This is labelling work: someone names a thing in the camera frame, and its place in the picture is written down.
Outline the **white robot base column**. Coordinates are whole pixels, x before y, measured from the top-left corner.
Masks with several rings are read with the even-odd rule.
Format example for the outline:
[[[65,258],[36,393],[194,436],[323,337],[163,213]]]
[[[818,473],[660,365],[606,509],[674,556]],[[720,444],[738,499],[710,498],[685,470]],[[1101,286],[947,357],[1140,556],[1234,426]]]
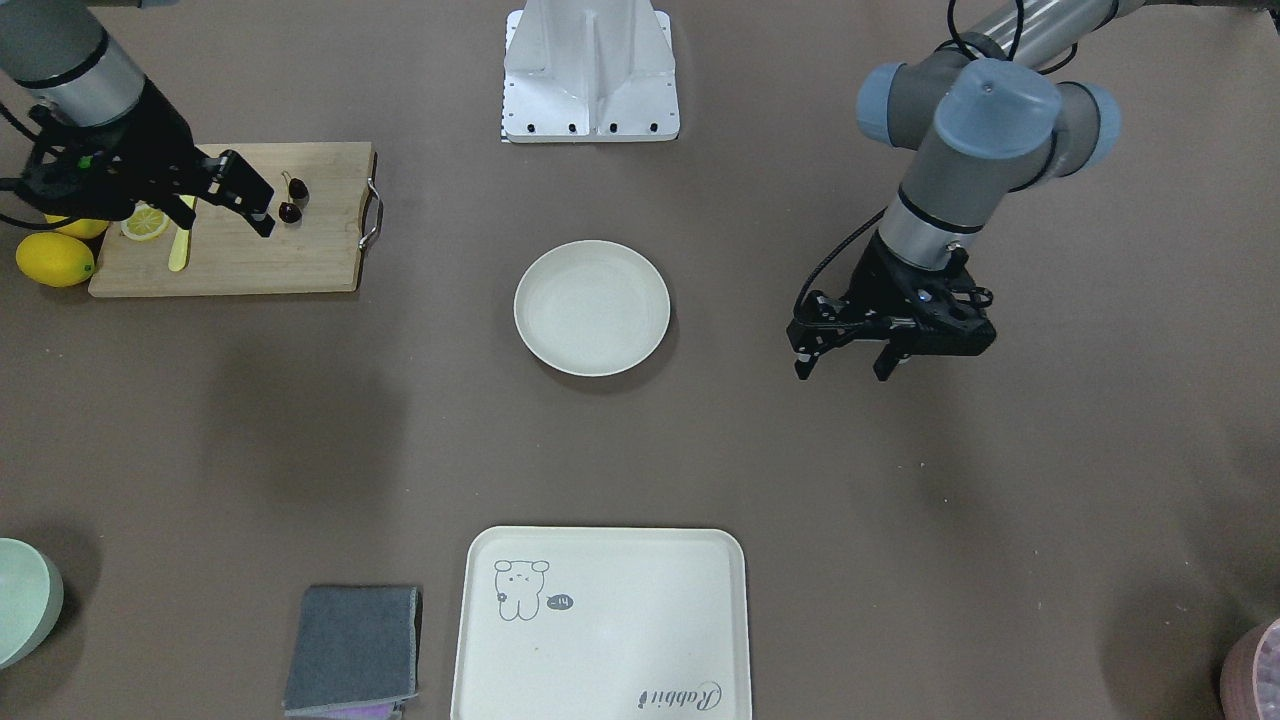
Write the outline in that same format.
[[[508,143],[680,136],[672,23],[649,1],[527,1],[506,18],[504,51]]]

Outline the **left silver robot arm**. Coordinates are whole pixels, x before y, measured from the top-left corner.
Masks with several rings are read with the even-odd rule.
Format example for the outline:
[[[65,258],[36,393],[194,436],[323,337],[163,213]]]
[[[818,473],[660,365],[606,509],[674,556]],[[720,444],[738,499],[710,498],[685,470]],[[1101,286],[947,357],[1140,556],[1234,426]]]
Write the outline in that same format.
[[[972,246],[1011,193],[1082,173],[1115,149],[1123,110],[1106,88],[1053,79],[1083,38],[1139,1],[1007,1],[916,63],[873,69],[856,95],[868,138],[914,152],[888,202],[803,282],[786,338],[794,373],[877,343],[878,380],[913,357],[977,357],[997,340],[993,292]]]

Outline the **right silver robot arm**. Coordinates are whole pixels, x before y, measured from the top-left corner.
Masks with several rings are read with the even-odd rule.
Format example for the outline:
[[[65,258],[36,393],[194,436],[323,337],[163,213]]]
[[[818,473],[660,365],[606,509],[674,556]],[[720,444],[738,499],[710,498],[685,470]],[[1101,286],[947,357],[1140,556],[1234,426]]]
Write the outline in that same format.
[[[237,151],[201,151],[188,120],[83,1],[5,1],[4,73],[31,94],[31,150],[3,190],[49,215],[122,222],[143,202],[183,229],[195,197],[269,237],[273,187]]]

